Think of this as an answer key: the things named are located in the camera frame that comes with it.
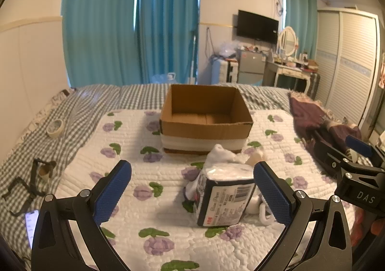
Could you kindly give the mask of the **black white tissue pack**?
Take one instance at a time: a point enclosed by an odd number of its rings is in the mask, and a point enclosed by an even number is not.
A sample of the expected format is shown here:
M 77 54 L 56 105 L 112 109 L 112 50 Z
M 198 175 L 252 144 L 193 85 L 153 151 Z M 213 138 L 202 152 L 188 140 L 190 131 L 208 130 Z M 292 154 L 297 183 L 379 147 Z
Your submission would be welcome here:
M 253 168 L 218 163 L 204 168 L 194 195 L 194 214 L 200 227 L 237 224 L 255 191 Z

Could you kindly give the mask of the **smartphone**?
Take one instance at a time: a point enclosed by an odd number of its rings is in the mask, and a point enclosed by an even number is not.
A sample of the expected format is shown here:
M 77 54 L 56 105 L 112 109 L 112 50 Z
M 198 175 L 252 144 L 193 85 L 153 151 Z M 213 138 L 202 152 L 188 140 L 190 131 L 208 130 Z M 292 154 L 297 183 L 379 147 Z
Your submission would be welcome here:
M 39 210 L 33 210 L 25 214 L 26 231 L 29 242 L 29 247 L 33 247 L 33 239 L 35 235 L 35 229 L 37 226 L 37 220 L 39 218 Z

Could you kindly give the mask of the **purple fringed blanket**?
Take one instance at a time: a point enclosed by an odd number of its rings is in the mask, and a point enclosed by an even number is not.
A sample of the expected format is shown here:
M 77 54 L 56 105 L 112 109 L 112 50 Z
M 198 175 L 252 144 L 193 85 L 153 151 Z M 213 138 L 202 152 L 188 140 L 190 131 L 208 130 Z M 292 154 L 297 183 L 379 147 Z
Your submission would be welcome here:
M 317 141 L 324 141 L 345 153 L 347 136 L 362 140 L 359 127 L 348 119 L 339 120 L 333 112 L 303 93 L 291 91 L 290 112 L 294 119 L 294 130 L 309 153 L 313 153 Z

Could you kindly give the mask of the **grey checkered bed sheet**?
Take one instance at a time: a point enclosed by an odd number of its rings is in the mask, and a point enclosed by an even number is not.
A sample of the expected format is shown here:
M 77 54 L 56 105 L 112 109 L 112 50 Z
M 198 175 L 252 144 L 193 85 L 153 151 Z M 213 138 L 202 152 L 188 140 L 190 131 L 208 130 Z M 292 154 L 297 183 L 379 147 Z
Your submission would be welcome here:
M 223 86 L 239 89 L 251 111 L 281 109 L 290 113 L 291 90 L 242 84 Z M 1 162 L 1 195 L 6 193 L 14 178 L 19 176 L 26 182 L 29 180 L 33 158 L 57 163 L 48 185 L 43 184 L 43 180 L 36 181 L 42 188 L 55 190 L 65 167 L 72 162 L 79 148 L 85 145 L 103 115 L 109 113 L 109 117 L 114 117 L 114 111 L 119 109 L 161 109 L 169 87 L 168 84 L 123 87 L 99 84 L 63 90 L 56 94 L 35 115 Z M 46 132 L 52 123 L 54 133 L 59 131 L 58 138 L 52 139 Z M 19 253 L 21 256 L 29 253 L 24 219 L 21 214 L 13 216 L 10 211 L 19 211 L 27 197 L 25 189 L 19 187 L 16 195 L 7 201 L 1 200 L 1 235 L 11 249 L 22 252 Z

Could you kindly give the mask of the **masking tape roll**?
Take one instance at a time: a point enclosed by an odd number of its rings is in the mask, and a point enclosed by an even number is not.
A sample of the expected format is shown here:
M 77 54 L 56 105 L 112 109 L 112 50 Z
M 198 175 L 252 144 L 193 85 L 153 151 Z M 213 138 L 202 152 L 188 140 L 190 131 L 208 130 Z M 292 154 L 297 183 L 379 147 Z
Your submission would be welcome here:
M 46 129 L 47 135 L 52 139 L 57 139 L 64 131 L 64 122 L 61 119 L 53 120 Z

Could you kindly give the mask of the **white wardrobe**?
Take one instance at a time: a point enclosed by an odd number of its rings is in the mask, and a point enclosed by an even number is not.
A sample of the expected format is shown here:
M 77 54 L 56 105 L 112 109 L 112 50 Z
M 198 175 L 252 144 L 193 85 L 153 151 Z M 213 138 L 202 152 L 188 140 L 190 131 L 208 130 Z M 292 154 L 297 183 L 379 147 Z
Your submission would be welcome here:
M 318 11 L 316 99 L 338 118 L 363 125 L 375 94 L 379 59 L 377 15 L 332 7 Z

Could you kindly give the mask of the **white dressing table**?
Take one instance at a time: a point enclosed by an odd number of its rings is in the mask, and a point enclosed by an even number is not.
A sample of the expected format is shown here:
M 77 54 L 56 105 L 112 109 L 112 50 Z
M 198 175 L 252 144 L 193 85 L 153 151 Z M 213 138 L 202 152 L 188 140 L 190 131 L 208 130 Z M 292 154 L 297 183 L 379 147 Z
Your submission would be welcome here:
M 318 90 L 320 79 L 316 72 L 267 62 L 262 85 L 305 93 L 313 98 Z

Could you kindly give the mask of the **oval vanity mirror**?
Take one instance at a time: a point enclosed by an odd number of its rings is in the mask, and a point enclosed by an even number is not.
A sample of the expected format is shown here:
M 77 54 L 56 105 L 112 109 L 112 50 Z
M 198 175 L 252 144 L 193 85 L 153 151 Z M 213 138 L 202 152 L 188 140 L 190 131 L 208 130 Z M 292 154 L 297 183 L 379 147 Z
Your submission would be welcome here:
M 290 57 L 298 49 L 298 37 L 291 26 L 285 27 L 277 39 L 277 53 L 281 56 Z

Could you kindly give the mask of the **silver mini fridge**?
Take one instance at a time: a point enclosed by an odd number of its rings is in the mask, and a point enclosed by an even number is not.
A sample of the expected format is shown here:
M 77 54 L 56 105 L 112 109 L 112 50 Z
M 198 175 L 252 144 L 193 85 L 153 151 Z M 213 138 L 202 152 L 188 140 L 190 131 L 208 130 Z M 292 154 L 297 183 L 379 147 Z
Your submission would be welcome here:
M 237 51 L 239 84 L 261 86 L 264 77 L 266 57 L 261 52 Z

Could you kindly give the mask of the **brown cardboard box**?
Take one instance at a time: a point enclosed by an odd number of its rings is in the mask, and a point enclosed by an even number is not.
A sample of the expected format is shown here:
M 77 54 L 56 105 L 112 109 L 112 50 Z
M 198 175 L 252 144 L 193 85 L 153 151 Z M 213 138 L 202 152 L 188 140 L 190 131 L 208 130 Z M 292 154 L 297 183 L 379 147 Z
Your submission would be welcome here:
M 239 153 L 252 127 L 239 89 L 218 85 L 171 85 L 159 119 L 162 147 L 175 154 L 207 154 L 216 144 Z

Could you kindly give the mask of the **white suitcase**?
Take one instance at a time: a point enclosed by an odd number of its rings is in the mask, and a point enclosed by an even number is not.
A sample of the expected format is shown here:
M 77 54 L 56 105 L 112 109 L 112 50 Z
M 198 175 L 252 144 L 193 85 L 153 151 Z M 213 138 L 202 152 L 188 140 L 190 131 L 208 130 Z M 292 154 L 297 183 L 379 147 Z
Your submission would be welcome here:
M 236 59 L 216 59 L 212 62 L 212 85 L 237 83 L 238 62 Z

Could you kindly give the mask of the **teal curtain right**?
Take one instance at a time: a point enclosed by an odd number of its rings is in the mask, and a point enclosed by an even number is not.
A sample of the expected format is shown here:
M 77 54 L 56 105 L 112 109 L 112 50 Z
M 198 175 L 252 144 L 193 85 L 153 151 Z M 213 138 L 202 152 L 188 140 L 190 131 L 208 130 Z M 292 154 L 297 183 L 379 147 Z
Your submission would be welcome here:
M 314 59 L 318 29 L 317 0 L 286 0 L 286 26 L 299 38 L 299 53 L 307 52 Z

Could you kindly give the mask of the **teal curtain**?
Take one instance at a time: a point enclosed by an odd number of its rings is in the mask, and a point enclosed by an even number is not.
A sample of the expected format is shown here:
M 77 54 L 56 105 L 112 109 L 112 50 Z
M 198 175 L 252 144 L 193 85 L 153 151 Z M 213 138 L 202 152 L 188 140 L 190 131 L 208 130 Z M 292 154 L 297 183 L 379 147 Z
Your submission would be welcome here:
M 198 0 L 137 0 L 136 32 L 144 82 L 173 72 L 187 83 L 196 58 Z
M 307 52 L 314 59 L 318 29 L 317 0 L 286 0 L 286 26 L 299 38 L 299 53 Z
M 143 81 L 134 1 L 62 0 L 64 59 L 72 86 Z

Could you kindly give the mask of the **clear water jug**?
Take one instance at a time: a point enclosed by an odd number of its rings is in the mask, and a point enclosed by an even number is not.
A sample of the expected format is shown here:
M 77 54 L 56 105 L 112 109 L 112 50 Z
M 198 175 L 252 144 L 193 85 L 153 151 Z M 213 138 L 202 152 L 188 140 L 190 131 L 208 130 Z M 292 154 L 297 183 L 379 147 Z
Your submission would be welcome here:
M 169 72 L 165 75 L 164 82 L 167 84 L 176 84 L 176 74 L 174 72 Z

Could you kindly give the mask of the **teal curtain left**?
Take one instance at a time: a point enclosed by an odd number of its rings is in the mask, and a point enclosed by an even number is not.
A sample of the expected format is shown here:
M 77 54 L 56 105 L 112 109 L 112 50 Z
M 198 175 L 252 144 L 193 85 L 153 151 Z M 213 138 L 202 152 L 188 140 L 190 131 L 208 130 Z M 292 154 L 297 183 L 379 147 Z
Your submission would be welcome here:
M 143 81 L 134 1 L 62 0 L 64 59 L 72 86 Z

